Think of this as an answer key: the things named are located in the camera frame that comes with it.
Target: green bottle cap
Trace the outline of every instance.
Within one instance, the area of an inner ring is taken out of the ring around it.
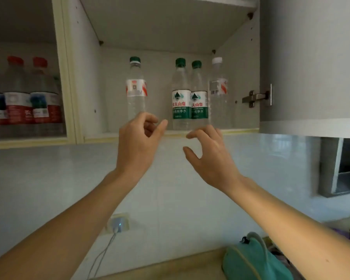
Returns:
[[[177,58],[175,61],[176,67],[185,67],[186,60],[184,58]]]
[[[129,62],[130,63],[140,63],[141,64],[140,58],[136,57],[136,56],[131,57]]]
[[[193,69],[197,69],[197,68],[201,68],[202,67],[202,63],[201,63],[201,61],[193,61],[192,62],[192,68]]]

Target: white bottle cap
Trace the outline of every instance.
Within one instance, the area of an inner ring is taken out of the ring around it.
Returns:
[[[219,64],[219,63],[223,63],[223,58],[222,57],[216,57],[213,59],[212,64]]]

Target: bag handle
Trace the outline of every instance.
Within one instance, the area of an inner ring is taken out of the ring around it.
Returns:
[[[263,253],[265,255],[265,262],[268,263],[268,250],[267,250],[266,244],[263,241],[263,239],[261,238],[261,236],[258,235],[256,232],[250,232],[246,237],[248,240],[250,240],[251,238],[256,239],[260,243],[260,245],[263,249]]]

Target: metal hinge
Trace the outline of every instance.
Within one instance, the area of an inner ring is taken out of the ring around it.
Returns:
[[[268,100],[268,105],[272,106],[272,85],[271,90],[265,93],[255,93],[254,90],[249,92],[249,96],[243,98],[243,103],[249,103],[249,108],[254,108],[255,102],[259,100]]]

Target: left hand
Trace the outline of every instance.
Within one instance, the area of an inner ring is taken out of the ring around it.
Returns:
[[[126,173],[138,182],[149,169],[154,154],[167,128],[168,121],[158,126],[153,114],[140,112],[119,129],[118,158],[116,170]]]

